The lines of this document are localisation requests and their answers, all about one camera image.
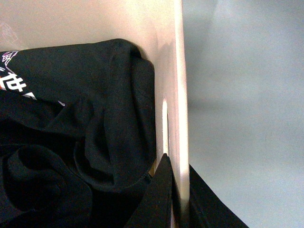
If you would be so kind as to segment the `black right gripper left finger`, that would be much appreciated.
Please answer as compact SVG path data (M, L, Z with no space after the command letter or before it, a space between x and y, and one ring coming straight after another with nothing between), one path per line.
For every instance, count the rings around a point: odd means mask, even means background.
M163 154L151 183L126 223L127 228L169 228L171 226L172 167Z

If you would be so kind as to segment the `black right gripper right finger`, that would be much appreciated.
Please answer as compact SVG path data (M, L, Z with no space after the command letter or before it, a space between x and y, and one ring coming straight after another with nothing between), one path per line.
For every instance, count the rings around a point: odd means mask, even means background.
M247 228L190 166L190 228Z

